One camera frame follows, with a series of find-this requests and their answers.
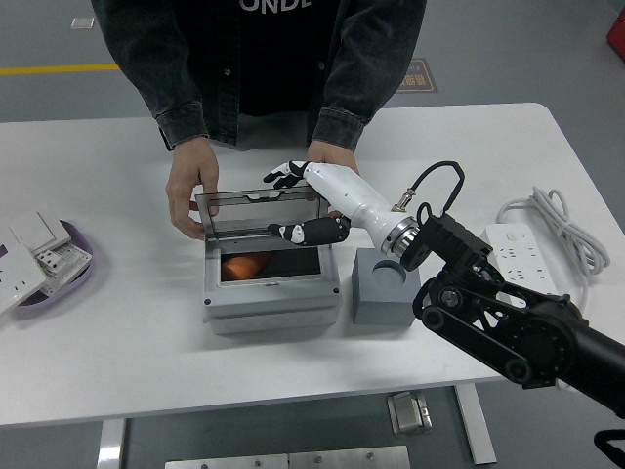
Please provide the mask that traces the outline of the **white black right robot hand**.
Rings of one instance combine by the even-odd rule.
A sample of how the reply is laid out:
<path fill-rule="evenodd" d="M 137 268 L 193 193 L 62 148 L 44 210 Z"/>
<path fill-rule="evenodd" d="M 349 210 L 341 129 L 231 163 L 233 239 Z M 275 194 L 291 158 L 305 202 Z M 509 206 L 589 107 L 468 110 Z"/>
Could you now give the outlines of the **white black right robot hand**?
<path fill-rule="evenodd" d="M 274 168 L 263 179 L 278 190 L 305 180 L 332 209 L 346 216 L 353 227 L 365 229 L 373 245 L 382 249 L 393 229 L 407 218 L 355 171 L 347 166 L 291 160 Z"/>

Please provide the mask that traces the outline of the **person's left hand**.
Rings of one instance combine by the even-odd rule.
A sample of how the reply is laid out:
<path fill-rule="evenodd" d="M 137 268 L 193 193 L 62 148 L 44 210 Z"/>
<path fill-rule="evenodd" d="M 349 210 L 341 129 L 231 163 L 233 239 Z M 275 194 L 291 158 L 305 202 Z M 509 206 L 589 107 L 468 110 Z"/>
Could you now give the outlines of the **person's left hand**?
<path fill-rule="evenodd" d="M 313 140 L 310 143 L 307 161 L 342 165 L 351 168 L 356 174 L 359 173 L 353 151 L 322 141 Z"/>

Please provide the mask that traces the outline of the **person's right hand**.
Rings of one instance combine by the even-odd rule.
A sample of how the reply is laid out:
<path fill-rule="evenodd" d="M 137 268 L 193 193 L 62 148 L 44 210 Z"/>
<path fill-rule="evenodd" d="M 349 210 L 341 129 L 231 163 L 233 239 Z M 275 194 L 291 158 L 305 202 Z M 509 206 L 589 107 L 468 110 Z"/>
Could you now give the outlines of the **person's right hand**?
<path fill-rule="evenodd" d="M 182 234 L 192 239 L 204 238 L 202 224 L 190 217 L 190 211 L 196 210 L 191 197 L 197 186 L 204 193 L 217 192 L 218 181 L 218 159 L 207 138 L 193 138 L 174 147 L 165 191 L 171 223 Z"/>

